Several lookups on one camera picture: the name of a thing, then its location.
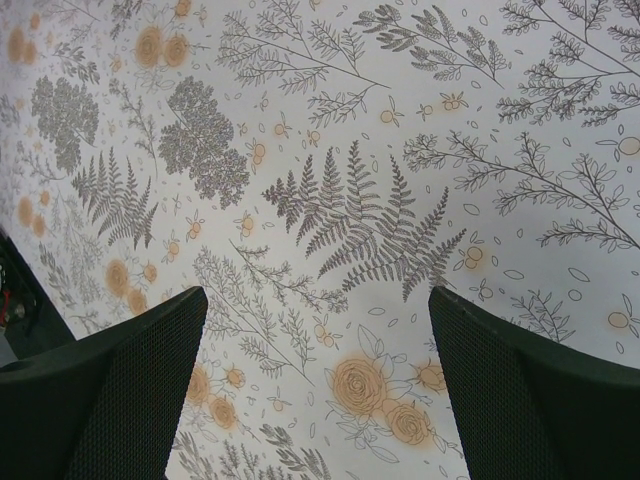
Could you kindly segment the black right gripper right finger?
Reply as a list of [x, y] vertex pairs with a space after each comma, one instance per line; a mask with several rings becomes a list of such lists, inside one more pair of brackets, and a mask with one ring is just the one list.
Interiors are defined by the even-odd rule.
[[638, 370], [444, 287], [432, 290], [429, 312], [470, 478], [638, 478]]

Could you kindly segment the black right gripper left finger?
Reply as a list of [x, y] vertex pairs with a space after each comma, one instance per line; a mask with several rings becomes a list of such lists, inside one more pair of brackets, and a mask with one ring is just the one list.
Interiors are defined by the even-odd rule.
[[191, 287], [2, 367], [2, 478], [165, 478], [207, 310]]

